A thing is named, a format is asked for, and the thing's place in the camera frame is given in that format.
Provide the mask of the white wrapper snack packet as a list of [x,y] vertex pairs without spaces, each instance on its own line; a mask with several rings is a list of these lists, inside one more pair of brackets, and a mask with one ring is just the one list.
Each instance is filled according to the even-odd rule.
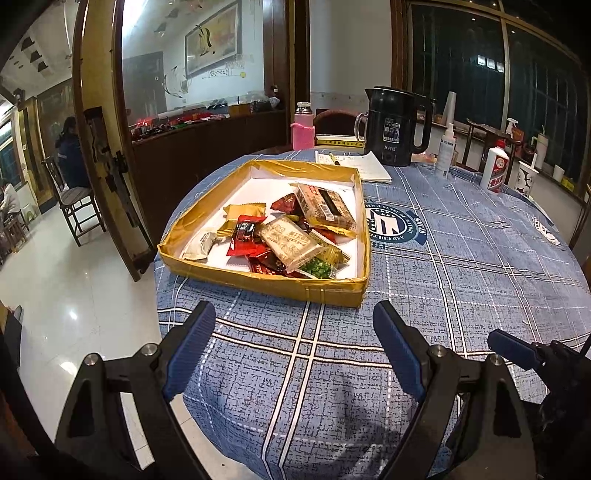
[[217,238],[215,231],[196,232],[183,248],[181,258],[187,261],[206,260]]

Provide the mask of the red black candy packet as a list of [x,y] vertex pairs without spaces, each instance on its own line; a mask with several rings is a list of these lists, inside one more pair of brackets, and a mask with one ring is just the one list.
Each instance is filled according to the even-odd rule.
[[266,252],[267,247],[259,237],[259,227],[266,216],[240,215],[229,243],[228,257],[256,257]]

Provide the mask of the green pea snack packet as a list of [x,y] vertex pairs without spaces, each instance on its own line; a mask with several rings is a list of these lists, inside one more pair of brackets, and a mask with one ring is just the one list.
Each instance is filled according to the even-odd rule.
[[315,230],[310,232],[311,238],[315,239],[318,245],[322,246],[322,252],[312,257],[308,263],[305,263],[297,269],[297,273],[303,274],[307,278],[315,279],[335,279],[337,272],[349,264],[348,254],[335,242],[329,240],[325,235]]

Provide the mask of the clear cracker packet yellow ends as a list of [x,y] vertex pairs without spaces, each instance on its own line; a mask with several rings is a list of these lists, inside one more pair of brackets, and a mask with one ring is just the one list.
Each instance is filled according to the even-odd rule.
[[342,236],[356,236],[356,220],[339,193],[301,183],[294,183],[293,187],[308,225]]

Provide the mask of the red foil snack packet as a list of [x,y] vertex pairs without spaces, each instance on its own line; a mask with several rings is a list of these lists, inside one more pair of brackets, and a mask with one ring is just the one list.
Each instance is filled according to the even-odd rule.
[[294,193],[288,193],[287,195],[280,197],[280,199],[277,199],[270,205],[270,209],[297,217],[300,217],[303,214],[300,203],[298,203],[297,196]]

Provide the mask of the blue plaid tablecloth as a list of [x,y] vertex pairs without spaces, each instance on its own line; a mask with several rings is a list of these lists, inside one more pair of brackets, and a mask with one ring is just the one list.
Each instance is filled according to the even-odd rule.
[[590,332],[590,290],[552,221],[524,197],[484,190],[477,174],[394,168],[363,193],[370,240],[359,308],[304,303],[188,279],[154,266],[162,332],[208,301],[216,325],[183,402],[222,455],[263,479],[373,479],[415,409],[373,328],[391,302],[432,344],[487,356],[505,330],[577,348]]

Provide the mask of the long red foil packet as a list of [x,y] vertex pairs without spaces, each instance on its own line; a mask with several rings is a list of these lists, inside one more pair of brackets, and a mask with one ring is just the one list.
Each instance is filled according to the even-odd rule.
[[294,274],[287,272],[287,267],[280,261],[273,252],[264,252],[259,256],[249,257],[249,267],[252,273],[262,275],[279,275],[293,277]]

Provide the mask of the wooden chair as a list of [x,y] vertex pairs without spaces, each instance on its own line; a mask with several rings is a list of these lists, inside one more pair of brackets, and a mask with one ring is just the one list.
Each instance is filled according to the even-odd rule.
[[49,179],[49,185],[64,217],[66,225],[78,247],[81,238],[92,230],[100,228],[106,231],[98,205],[91,188],[69,188],[61,176],[57,163],[52,157],[46,157],[42,165]]

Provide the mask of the golden snack packet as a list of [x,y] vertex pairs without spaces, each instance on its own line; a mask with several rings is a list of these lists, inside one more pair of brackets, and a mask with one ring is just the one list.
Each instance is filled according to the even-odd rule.
[[266,215],[266,203],[229,204],[223,208],[225,221],[217,229],[218,237],[230,237],[238,224],[238,218],[242,215],[263,217]]

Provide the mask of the gold taped cardboard tray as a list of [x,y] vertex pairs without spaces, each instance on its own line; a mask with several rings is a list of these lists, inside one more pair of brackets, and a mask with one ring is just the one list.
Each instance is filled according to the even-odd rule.
[[250,160],[171,224],[158,253],[181,276],[358,308],[370,277],[360,173]]

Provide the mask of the white spray bottle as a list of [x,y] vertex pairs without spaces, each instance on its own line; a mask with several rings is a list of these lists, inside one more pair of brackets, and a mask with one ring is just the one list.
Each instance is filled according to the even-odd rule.
[[436,162],[436,172],[442,178],[447,178],[455,154],[456,137],[454,123],[450,122],[441,137]]

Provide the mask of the seated person in blue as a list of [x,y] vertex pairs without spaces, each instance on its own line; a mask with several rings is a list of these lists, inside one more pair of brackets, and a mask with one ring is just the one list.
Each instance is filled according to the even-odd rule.
[[62,131],[56,139],[55,148],[57,164],[68,187],[90,189],[91,184],[80,147],[76,119],[73,116],[65,119]]

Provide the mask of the white notebook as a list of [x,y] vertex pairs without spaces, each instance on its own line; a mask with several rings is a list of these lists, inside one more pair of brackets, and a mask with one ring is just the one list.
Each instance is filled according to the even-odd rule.
[[[356,169],[356,171],[359,172],[362,181],[386,184],[392,183],[391,175],[388,173],[384,165],[377,160],[377,157],[373,152],[360,156],[334,155],[337,157],[342,167]],[[335,165],[332,163],[331,158],[329,158],[329,153],[320,153],[318,151],[315,151],[315,162],[318,164]]]

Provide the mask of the black electric kettle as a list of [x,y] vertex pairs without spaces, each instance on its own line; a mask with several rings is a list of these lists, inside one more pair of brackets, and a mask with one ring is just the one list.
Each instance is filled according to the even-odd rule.
[[434,102],[424,95],[390,87],[366,89],[369,109],[356,116],[353,134],[386,166],[407,167],[412,156],[427,151]]

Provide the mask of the yellow black pen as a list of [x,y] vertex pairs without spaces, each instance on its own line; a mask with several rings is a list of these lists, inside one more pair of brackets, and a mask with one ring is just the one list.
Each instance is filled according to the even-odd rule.
[[339,162],[339,160],[337,159],[337,157],[335,157],[334,154],[329,153],[329,158],[331,158],[332,163],[334,163],[336,166],[341,166],[341,163]]

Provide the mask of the yellow tape measure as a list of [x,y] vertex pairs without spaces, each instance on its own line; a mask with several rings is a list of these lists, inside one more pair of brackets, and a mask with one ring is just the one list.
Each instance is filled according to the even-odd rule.
[[315,144],[318,146],[332,146],[342,148],[363,149],[365,143],[355,135],[318,134],[315,136]]

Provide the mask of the pink sleeved water bottle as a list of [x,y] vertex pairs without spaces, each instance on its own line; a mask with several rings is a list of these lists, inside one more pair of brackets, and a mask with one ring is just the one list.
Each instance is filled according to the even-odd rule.
[[294,122],[290,125],[291,145],[294,150],[306,150],[315,147],[315,114],[310,102],[297,102]]

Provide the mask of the framed fish painting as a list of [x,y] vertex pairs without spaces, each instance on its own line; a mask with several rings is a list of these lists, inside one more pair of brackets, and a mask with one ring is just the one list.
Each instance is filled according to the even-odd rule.
[[238,54],[242,54],[242,2],[232,1],[185,35],[185,77],[191,79],[219,67]]

